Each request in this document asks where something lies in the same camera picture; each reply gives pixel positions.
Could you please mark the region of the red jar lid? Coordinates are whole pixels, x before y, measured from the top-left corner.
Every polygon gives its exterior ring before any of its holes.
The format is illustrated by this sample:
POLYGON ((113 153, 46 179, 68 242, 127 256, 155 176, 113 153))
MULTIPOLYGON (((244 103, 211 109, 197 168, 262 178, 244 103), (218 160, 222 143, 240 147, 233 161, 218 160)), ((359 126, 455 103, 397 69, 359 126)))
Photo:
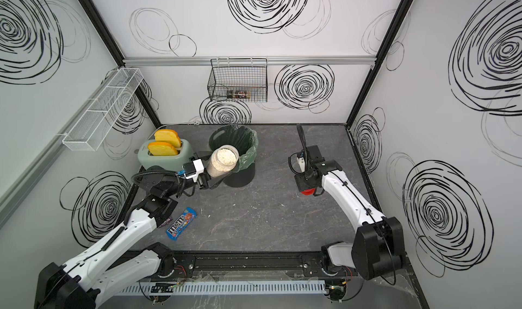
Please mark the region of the red jar lid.
POLYGON ((300 193, 302 193, 305 196, 314 195, 315 188, 313 188, 313 189, 306 189, 306 190, 301 191, 300 193))

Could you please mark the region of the clear oatmeal jar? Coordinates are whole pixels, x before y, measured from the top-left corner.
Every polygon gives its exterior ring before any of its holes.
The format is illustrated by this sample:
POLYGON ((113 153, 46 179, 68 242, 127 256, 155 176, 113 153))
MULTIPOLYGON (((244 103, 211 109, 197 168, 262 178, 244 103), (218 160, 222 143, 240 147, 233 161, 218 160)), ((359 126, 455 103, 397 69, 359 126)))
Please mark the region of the clear oatmeal jar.
POLYGON ((210 157, 207 172, 211 178, 218 178, 232 172, 239 161, 239 152, 232 145, 217 148, 210 157))

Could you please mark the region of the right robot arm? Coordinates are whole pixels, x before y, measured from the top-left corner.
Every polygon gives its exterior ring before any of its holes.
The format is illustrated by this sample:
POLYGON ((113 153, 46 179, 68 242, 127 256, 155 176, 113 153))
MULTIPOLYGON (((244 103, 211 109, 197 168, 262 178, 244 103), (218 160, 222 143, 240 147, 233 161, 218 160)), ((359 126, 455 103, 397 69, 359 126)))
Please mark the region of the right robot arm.
POLYGON ((326 268, 354 268, 366 280, 404 268, 406 251, 401 223, 369 203, 336 161, 326 161, 314 145, 289 156, 288 163, 299 192, 314 196, 319 195, 319 190, 328 193, 355 230, 353 242, 323 247, 326 268))

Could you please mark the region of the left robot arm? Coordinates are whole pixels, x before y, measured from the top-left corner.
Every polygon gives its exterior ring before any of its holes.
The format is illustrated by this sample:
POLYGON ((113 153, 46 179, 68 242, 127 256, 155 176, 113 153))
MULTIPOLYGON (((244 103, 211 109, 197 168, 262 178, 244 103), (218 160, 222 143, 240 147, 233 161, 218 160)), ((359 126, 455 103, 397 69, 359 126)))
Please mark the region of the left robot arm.
POLYGON ((121 258, 166 222, 178 205, 177 198, 188 188, 206 189, 209 178, 201 159, 184 164, 178 172, 153 166, 134 174, 133 183, 144 189, 147 196, 87 250, 60 266, 47 265, 38 276, 35 308, 98 308, 145 277, 169 278, 178 270, 185 271, 159 242, 125 261, 121 258))

